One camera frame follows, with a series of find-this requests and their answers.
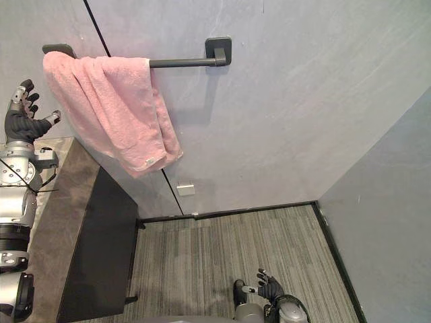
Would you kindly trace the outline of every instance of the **towel rack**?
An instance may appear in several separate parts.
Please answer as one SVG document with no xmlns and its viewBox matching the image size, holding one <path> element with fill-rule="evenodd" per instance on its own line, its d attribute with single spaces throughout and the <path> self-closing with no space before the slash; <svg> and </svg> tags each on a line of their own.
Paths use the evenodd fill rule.
<svg viewBox="0 0 431 323">
<path fill-rule="evenodd" d="M 72 47 L 68 44 L 47 44 L 42 51 L 64 52 L 76 59 Z M 205 41 L 206 59 L 150 59 L 150 68 L 164 67 L 194 67 L 194 66 L 226 66 L 232 61 L 232 39 L 230 37 L 208 38 Z"/>
</svg>

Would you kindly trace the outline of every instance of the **towel tag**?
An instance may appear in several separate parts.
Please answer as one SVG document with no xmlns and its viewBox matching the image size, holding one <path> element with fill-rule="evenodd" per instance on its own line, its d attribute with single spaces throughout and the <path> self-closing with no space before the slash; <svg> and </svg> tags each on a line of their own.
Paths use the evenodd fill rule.
<svg viewBox="0 0 431 323">
<path fill-rule="evenodd" d="M 154 157 L 148 158 L 145 162 L 147 163 L 147 166 L 154 164 Z"/>
</svg>

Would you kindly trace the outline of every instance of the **wall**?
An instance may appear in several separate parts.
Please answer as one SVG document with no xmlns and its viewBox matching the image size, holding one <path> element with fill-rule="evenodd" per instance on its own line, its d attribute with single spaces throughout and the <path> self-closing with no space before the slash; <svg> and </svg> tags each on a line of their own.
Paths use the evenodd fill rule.
<svg viewBox="0 0 431 323">
<path fill-rule="evenodd" d="M 40 94 L 37 118 L 62 110 L 48 88 L 42 71 L 42 45 L 65 42 L 77 56 L 103 56 L 105 51 L 82 1 L 0 0 L 0 124 L 14 89 L 31 78 Z M 77 136 L 67 117 L 44 138 Z M 5 142 L 3 129 L 0 143 Z M 137 201 L 143 217 L 180 214 L 161 172 L 134 180 L 118 163 L 92 151 L 93 157 Z"/>
<path fill-rule="evenodd" d="M 155 70 L 191 181 L 184 213 L 318 199 L 431 84 L 431 2 L 89 0 L 113 56 L 232 64 Z"/>
<path fill-rule="evenodd" d="M 431 322 L 431 88 L 319 200 L 369 322 Z"/>
</svg>

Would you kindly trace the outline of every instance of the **pink towel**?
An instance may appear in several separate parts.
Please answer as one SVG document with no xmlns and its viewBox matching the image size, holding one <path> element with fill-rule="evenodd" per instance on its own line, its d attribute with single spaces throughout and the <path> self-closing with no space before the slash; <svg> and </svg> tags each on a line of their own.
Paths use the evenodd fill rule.
<svg viewBox="0 0 431 323">
<path fill-rule="evenodd" d="M 183 155 L 149 60 L 49 52 L 46 79 L 82 139 L 138 177 Z"/>
</svg>

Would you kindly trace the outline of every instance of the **gray striped carpet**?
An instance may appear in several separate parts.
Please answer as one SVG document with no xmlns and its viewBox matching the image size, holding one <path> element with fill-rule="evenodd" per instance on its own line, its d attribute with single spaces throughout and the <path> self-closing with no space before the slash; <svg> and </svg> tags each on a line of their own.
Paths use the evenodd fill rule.
<svg viewBox="0 0 431 323">
<path fill-rule="evenodd" d="M 232 284 L 266 268 L 307 306 L 313 322 L 357 322 L 311 206 L 204 220 L 150 223 L 139 232 L 124 314 L 86 322 L 206 315 L 233 318 Z M 250 301 L 265 304 L 258 296 Z"/>
</svg>

